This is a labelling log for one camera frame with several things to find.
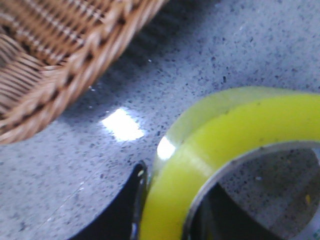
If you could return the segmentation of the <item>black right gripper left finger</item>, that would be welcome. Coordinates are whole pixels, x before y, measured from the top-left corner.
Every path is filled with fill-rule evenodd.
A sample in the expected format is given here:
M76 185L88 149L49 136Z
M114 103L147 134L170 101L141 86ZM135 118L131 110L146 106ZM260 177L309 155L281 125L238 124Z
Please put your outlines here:
M147 196L148 170L138 162L124 187L103 212L80 231L81 240L138 240Z

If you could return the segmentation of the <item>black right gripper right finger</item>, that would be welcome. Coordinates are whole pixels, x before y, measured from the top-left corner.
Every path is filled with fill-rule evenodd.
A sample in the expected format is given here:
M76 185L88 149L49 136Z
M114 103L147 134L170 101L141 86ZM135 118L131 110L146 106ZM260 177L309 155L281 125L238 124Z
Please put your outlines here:
M281 240L262 226L216 184L191 207L183 227L184 240Z

